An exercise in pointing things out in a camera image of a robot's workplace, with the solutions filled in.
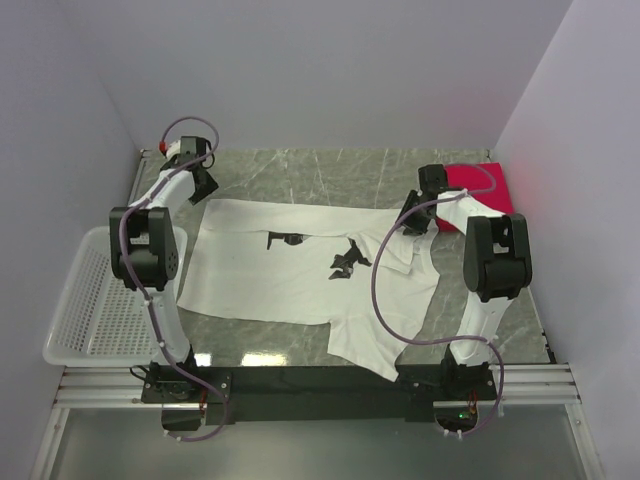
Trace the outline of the white t shirt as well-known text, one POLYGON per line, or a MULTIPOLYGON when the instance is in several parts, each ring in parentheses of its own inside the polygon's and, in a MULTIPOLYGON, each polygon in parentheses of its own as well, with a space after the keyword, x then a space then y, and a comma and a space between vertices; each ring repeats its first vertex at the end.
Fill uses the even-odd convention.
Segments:
POLYGON ((329 354, 394 381, 406 345, 391 334, 417 336, 439 282, 436 228, 382 242, 398 214, 211 200, 178 304, 220 318, 327 324, 329 354))

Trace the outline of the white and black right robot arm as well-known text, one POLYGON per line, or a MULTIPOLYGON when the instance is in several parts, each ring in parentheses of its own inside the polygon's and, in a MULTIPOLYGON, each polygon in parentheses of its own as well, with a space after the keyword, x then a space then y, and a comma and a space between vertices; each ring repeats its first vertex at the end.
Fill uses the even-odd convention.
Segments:
POLYGON ((419 188, 409 192, 398 217, 402 233, 425 234, 441 220, 465 237, 462 274, 468 296, 438 377, 442 393, 460 399, 489 380, 486 343, 532 280, 528 227, 523 215, 490 207, 475 193, 450 185, 442 164, 419 168, 418 180, 419 188))

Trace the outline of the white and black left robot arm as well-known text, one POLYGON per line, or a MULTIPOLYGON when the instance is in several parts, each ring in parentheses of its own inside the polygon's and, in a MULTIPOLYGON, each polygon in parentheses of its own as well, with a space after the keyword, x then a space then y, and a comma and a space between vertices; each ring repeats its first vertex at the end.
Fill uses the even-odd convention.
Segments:
POLYGON ((112 272, 141 297, 157 364, 183 363, 192 351, 176 301, 184 249, 173 217, 183 204, 195 205, 218 189, 204 166, 215 160, 213 150, 212 142, 199 136, 161 142, 165 163, 157 180, 138 200, 109 214, 112 272))

